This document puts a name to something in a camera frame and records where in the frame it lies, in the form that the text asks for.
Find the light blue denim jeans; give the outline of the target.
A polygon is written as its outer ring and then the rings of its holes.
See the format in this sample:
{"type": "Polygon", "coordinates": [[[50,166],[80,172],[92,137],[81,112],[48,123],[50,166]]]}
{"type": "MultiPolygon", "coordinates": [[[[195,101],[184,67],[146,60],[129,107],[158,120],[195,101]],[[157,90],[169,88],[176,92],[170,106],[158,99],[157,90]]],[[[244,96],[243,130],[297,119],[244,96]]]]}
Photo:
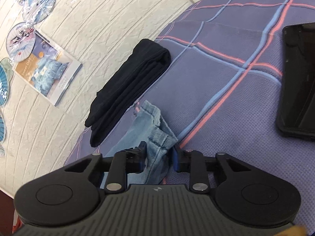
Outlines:
{"type": "Polygon", "coordinates": [[[131,127],[106,156],[137,147],[142,141],[147,146],[145,169],[140,174],[128,174],[128,183],[159,184],[169,170],[167,153],[178,139],[162,117],[160,109],[147,100],[140,107],[131,127]]]}

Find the purple plaid bed sheet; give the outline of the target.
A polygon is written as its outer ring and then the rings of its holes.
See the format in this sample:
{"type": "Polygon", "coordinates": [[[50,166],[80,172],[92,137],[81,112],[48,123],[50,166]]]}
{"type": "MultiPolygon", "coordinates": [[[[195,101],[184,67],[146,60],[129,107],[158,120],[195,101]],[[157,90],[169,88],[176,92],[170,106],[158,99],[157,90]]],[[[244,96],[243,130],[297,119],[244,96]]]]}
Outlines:
{"type": "Polygon", "coordinates": [[[97,151],[107,154],[144,101],[157,106],[186,150],[226,152],[294,184],[295,223],[314,233],[314,143],[283,137],[275,118],[282,30],[314,22],[314,0],[201,0],[157,36],[169,69],[145,91],[97,151]]]}

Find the folded black garment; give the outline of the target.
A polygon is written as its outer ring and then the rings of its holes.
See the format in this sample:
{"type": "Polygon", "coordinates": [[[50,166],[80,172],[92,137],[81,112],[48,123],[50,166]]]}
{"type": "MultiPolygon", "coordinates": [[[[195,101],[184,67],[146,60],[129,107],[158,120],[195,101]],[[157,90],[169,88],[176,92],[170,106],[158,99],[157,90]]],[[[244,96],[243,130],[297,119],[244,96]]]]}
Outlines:
{"type": "Polygon", "coordinates": [[[137,100],[171,64],[170,52],[149,39],[141,40],[119,70],[97,92],[85,126],[91,129],[90,146],[107,137],[126,109],[137,100]]]}

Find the black tablet device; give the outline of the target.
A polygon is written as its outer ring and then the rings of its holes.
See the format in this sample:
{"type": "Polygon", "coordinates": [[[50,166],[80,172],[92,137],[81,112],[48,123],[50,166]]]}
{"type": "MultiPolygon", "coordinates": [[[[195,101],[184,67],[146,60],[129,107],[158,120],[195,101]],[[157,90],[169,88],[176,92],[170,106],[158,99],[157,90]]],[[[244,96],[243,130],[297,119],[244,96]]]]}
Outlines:
{"type": "Polygon", "coordinates": [[[314,141],[314,23],[283,28],[283,76],[275,124],[282,135],[314,141]]]}

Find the bedding advertisement poster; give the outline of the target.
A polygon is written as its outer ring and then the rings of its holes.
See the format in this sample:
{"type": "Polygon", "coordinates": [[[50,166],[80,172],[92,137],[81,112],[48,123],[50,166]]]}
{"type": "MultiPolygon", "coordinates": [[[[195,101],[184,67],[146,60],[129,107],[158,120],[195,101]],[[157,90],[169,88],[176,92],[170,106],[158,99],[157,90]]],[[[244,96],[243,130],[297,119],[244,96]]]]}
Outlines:
{"type": "Polygon", "coordinates": [[[35,44],[29,57],[16,63],[14,70],[36,91],[57,106],[82,67],[53,40],[35,31],[35,44]]]}

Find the large blue paper fan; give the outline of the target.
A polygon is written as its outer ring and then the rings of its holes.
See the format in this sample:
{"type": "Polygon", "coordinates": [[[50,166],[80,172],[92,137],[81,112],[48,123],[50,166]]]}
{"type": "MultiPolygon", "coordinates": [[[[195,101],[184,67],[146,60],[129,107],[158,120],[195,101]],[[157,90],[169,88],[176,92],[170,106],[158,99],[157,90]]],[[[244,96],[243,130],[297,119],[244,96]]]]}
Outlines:
{"type": "Polygon", "coordinates": [[[5,140],[6,135],[6,125],[2,116],[0,116],[0,142],[5,140]]]}

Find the white floral paper fan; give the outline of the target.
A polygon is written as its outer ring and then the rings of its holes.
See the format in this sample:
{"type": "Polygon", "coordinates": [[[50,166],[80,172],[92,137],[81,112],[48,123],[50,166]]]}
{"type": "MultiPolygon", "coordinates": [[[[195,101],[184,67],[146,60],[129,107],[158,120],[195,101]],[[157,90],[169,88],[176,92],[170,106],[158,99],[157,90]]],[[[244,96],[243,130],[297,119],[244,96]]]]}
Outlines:
{"type": "Polygon", "coordinates": [[[6,38],[8,56],[14,62],[27,59],[36,41],[35,29],[30,23],[21,22],[13,26],[6,38]]]}

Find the pale blue floral fan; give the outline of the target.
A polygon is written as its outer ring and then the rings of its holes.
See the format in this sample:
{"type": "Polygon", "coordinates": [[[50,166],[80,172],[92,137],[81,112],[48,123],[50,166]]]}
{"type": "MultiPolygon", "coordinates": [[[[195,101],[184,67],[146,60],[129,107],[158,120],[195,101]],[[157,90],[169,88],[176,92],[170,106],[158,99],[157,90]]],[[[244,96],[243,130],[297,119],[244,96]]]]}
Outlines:
{"type": "Polygon", "coordinates": [[[22,6],[22,18],[36,25],[45,20],[55,7],[56,0],[17,0],[22,6]]]}

